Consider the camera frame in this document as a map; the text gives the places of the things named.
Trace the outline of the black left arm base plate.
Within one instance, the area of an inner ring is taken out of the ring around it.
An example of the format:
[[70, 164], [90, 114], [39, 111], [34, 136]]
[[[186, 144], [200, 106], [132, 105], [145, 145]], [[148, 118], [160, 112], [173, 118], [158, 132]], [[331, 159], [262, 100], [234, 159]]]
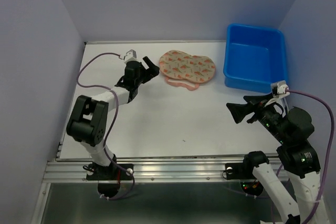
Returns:
[[131, 181], [130, 175], [117, 168], [113, 164], [110, 166], [100, 166], [96, 163], [83, 165], [86, 172], [86, 180], [91, 181]]

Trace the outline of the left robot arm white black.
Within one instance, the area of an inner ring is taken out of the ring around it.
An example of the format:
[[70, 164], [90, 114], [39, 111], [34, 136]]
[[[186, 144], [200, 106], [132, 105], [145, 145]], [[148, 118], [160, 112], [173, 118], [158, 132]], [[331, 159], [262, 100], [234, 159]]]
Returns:
[[92, 163], [84, 166], [89, 176], [100, 173], [110, 179], [117, 170], [133, 175], [131, 168], [124, 168], [117, 164], [117, 159], [107, 146], [107, 138], [112, 127], [107, 126], [108, 113], [118, 114], [119, 107], [134, 100], [139, 86], [158, 76], [160, 69], [148, 57], [138, 61], [132, 57], [125, 63], [123, 76], [114, 87], [101, 86], [105, 92], [89, 97], [80, 95], [66, 126], [67, 135], [80, 143], [92, 158]]

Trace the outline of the aluminium mounting rail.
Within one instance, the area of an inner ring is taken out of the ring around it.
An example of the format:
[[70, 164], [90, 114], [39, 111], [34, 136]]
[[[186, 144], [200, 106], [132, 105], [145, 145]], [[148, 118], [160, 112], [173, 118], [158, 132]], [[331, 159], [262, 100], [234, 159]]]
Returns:
[[[121, 158], [119, 164], [133, 164], [136, 183], [220, 183], [228, 163], [240, 163], [242, 156], [197, 158]], [[89, 183], [84, 162], [49, 162], [44, 183]]]

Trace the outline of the blue plastic bin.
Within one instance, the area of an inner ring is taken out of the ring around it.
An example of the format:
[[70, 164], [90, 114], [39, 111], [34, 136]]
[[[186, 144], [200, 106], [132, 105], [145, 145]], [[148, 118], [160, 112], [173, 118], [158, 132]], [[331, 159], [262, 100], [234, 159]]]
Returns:
[[230, 24], [223, 66], [229, 88], [269, 93], [271, 84], [288, 82], [285, 38], [273, 28]]

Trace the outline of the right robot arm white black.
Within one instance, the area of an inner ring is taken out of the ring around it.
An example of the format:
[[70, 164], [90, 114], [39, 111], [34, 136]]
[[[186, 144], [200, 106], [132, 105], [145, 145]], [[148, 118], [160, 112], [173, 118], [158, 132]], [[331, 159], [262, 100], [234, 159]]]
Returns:
[[308, 112], [294, 107], [286, 115], [275, 109], [272, 95], [245, 96], [246, 104], [227, 103], [235, 123], [247, 115], [247, 123], [259, 122], [279, 143], [278, 157], [295, 191], [295, 198], [287, 192], [272, 170], [262, 151], [246, 154], [240, 163], [226, 164], [224, 177], [230, 179], [257, 179], [278, 209], [283, 223], [328, 223], [325, 209], [309, 215], [320, 197], [320, 163], [316, 151], [308, 142], [314, 132]]

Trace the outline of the floral mesh laundry bag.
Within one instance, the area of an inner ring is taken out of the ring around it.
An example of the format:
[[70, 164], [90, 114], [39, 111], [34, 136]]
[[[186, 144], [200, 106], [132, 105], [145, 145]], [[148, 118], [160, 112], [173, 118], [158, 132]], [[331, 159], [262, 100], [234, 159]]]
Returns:
[[216, 72], [211, 58], [190, 55], [179, 50], [170, 50], [162, 55], [159, 68], [167, 84], [189, 91], [195, 91], [200, 85], [211, 81]]

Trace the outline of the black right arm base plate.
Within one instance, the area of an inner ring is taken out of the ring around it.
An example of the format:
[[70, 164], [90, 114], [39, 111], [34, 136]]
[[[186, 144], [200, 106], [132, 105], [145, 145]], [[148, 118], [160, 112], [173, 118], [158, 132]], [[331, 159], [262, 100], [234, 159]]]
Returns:
[[249, 166], [246, 167], [243, 163], [226, 163], [222, 177], [226, 180], [255, 179], [255, 176], [252, 174], [252, 168]]

